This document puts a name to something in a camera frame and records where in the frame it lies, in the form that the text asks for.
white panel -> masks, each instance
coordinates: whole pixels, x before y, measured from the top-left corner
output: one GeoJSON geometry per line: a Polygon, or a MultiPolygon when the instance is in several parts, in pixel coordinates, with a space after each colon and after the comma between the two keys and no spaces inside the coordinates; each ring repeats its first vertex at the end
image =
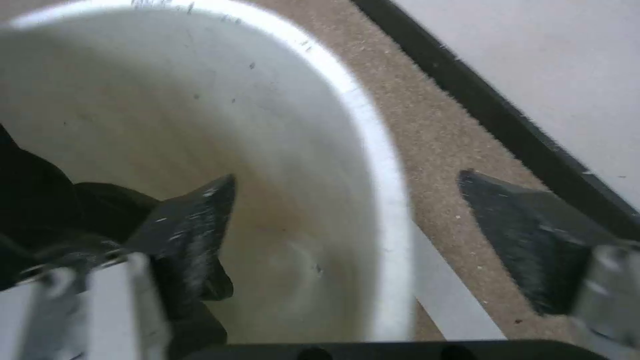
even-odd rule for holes
{"type": "Polygon", "coordinates": [[[640,208],[640,3],[394,0],[640,208]]]}

black strip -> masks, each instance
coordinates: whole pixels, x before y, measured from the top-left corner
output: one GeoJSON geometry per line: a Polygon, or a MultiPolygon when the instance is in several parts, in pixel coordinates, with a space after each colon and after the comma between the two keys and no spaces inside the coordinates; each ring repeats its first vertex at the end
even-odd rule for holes
{"type": "Polygon", "coordinates": [[[616,236],[640,240],[638,213],[389,0],[352,0],[556,195],[616,236]]]}

plastic bucket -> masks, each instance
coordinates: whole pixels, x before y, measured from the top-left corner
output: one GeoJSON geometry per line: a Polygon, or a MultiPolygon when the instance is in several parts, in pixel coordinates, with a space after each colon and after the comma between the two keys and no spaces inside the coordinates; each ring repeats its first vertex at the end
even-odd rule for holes
{"type": "Polygon", "coordinates": [[[321,44],[231,1],[89,1],[0,35],[0,119],[73,181],[165,199],[234,173],[230,342],[407,340],[410,213],[383,122],[321,44]]]}

